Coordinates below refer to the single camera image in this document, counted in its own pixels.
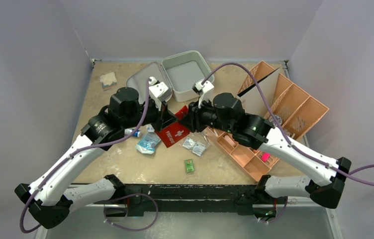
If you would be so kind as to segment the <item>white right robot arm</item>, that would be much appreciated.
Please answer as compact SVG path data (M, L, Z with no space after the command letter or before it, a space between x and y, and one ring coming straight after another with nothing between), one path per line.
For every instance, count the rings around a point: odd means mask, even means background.
M262 176L255 189L260 202L280 197L306 197L325 208L337 208L346 181L338 170L348 173L351 161L324 156L284 136L281 128L270 121L246 113L241 101L231 93L221 93L212 102L190 103L188 113L180 122L191 132L211 127L230 133L240 145L269 153L304 173L301 177Z

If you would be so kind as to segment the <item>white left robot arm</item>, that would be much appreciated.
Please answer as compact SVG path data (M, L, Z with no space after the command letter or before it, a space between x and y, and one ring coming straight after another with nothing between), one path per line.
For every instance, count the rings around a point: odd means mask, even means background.
M70 184L113 145L127 140L129 135L125 131L129 128L151 124L166 146L187 135L188 130L182 128L180 120L187 115L188 108L171 112L161 92L157 86L147 87L145 100L140 102L136 89L118 89L45 174L15 188L15 194L25 204L23 212L30 213L39 226L51 229L86 205L108 200L120 203L126 197L125 185L113 174L78 188L70 188Z

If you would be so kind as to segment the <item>red fabric pouch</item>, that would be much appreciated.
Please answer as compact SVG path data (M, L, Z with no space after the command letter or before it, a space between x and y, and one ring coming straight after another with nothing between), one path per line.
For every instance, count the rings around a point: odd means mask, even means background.
M190 134L190 130L179 121L170 124L160 131L154 131L166 148L170 148Z

